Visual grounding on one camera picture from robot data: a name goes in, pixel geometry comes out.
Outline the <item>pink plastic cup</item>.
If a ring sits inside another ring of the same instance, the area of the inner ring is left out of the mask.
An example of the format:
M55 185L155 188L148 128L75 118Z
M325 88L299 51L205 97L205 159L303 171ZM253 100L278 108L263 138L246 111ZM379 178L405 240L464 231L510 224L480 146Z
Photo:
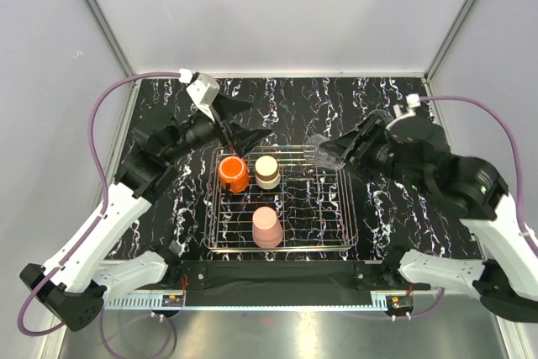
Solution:
M260 207L252 215L252 238L264 249L277 247L283 238L283 228L277 211L271 207Z

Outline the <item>beige brown ceramic cup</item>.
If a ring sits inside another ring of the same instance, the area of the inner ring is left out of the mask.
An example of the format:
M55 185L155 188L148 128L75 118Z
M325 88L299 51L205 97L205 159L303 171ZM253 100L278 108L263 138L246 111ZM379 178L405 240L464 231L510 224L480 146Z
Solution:
M271 190L278 186L281 175L277 160L273 156L261 156L256 160L256 184L264 189Z

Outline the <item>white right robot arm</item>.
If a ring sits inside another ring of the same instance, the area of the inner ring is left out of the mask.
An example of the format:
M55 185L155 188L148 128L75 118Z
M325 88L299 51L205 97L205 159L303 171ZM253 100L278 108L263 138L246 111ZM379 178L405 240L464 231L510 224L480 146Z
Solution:
M416 115L387 123L374 112L317 148L361 180L386 177L413 188L458 219L490 254L466 261L397 246L361 284L391 289L426 284L465 293L503 319L537 321L537 256L527 243L532 236L519 229L514 198L491 163L453 154L443 128Z

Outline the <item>orange translucent plastic cup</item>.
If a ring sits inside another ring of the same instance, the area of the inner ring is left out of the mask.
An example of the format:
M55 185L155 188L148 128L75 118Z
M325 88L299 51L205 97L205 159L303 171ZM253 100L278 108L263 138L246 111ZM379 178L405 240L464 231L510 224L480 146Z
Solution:
M249 170L239 156L226 156L218 165L222 188L230 193L243 193L250 184Z

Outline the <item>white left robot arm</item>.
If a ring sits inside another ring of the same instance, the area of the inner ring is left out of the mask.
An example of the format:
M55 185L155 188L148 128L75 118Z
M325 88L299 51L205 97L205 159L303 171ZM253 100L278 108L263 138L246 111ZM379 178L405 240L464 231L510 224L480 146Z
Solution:
M64 246L43 264L29 263L19 278L28 300L40 301L71 331L90 325L110 301L148 284L174 288L181 279L179 260L158 245L113 270L101 264L124 232L177 179L176 163L215 140L238 156L248 154L272 133L247 129L235 116L252 104L217 95L209 112L198 110L184 120L154 109L133 128L134 147L103 194L103 201Z

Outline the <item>small clear glass cup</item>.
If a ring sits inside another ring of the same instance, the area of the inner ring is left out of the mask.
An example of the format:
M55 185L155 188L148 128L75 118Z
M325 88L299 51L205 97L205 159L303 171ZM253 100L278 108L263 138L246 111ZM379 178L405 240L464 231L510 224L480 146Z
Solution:
M306 162L314 166L338 171L343 169L345 163L338 157L332 156L320 146L329 139L321 134L313 134L307 138L304 147Z

